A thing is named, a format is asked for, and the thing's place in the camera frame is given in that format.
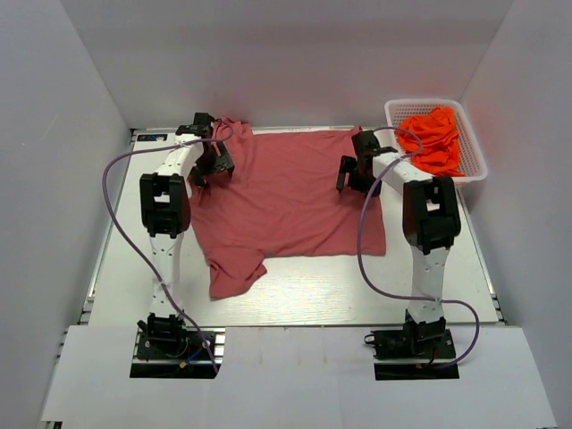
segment white backdrop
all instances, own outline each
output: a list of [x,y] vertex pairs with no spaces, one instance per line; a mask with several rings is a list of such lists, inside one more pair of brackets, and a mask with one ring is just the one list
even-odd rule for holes
[[132,128],[196,111],[257,126],[376,124],[460,98],[512,0],[62,0]]
[[80,317],[107,225],[101,172],[129,130],[57,0],[2,6],[0,426],[28,429]]
[[516,0],[464,104],[489,164],[467,190],[504,315],[523,326],[559,427],[572,427],[572,3]]

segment white floor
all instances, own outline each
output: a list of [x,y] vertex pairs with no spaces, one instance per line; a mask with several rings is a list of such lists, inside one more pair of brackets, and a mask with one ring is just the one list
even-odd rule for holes
[[[389,135],[383,136],[390,144]],[[135,149],[173,144],[137,142]],[[134,156],[118,208],[125,231],[150,253],[147,232],[141,223],[139,177],[153,172],[165,153]],[[336,172],[332,172],[335,186]],[[366,268],[380,288],[400,294],[410,293],[411,252],[401,230],[401,199],[383,187],[383,220],[387,235],[387,255],[366,257]],[[497,322],[489,284],[459,202],[462,229],[450,252],[446,267],[444,297],[464,299],[473,305],[483,322]],[[355,257],[287,257],[265,260],[268,274],[244,295],[211,300],[209,272],[198,257],[198,244],[192,234],[183,241],[181,281],[187,285],[185,308],[204,326],[233,325],[373,325],[401,324],[406,303],[386,299],[371,291],[361,279]],[[90,326],[129,325],[147,316],[151,302],[152,273],[112,231],[96,281],[96,299]],[[445,306],[450,323],[471,323],[472,316],[460,306]]]

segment white basket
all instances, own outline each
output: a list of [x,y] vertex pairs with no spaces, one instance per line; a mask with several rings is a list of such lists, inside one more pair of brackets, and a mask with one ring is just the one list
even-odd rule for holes
[[[465,115],[463,106],[458,102],[438,98],[390,100],[385,103],[385,116],[388,125],[399,127],[409,116],[429,114],[435,107],[451,107],[455,111],[458,145],[461,151],[458,170],[465,174],[464,177],[453,177],[455,185],[461,187],[470,181],[481,181],[486,177],[488,170],[475,133]],[[403,149],[395,138],[395,133],[391,134],[391,138],[393,146],[403,154]]]

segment orange clothing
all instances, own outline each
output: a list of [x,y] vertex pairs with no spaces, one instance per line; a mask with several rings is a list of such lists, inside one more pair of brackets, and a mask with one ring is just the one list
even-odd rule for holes
[[[415,167],[435,176],[465,175],[458,170],[460,150],[453,109],[435,107],[429,114],[408,117],[400,128],[414,132],[423,141],[423,151],[411,159]],[[407,153],[415,152],[419,148],[413,136],[399,131],[395,131],[395,134]]]

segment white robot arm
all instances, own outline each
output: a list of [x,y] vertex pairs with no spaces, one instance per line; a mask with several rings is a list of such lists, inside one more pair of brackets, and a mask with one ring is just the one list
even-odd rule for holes
[[[374,332],[373,344],[378,356],[387,358],[431,355],[442,342],[449,342],[444,339],[450,335],[445,329],[441,298],[445,262],[460,233],[455,186],[449,177],[433,177],[409,162],[399,161],[394,148],[380,147],[373,131],[359,132],[352,142],[356,157],[342,157],[336,188],[341,191],[346,186],[348,175],[347,186],[367,193],[375,178],[397,162],[383,182],[403,197],[403,233],[413,254],[411,296],[429,298],[411,299],[403,331],[395,336],[392,332]],[[381,183],[374,195],[380,191]]]
[[[373,173],[377,177],[389,164],[400,156],[396,152],[387,152],[376,156],[373,160]],[[433,176],[423,172],[408,162],[400,162],[390,169],[383,182],[390,185],[403,197],[405,183],[412,181],[433,182]],[[440,247],[431,249],[428,253],[417,245],[411,246],[413,254],[413,277],[411,279],[411,295],[427,296],[440,299],[443,290],[445,262],[450,248]],[[418,324],[421,322],[437,322],[443,317],[440,301],[409,301],[408,312]]]
[[[175,133],[175,143],[181,148],[171,151],[154,173],[143,174],[139,180],[141,217],[151,240],[152,261],[179,307],[182,307],[181,243],[185,231],[192,228],[188,178],[205,187],[205,176],[223,171],[231,175],[234,170],[234,163],[222,142],[216,143],[218,152],[210,142],[183,146],[191,140],[210,139],[213,121],[209,114],[195,114],[191,125],[182,125]],[[160,316],[172,312],[156,278],[153,280],[151,312]]]

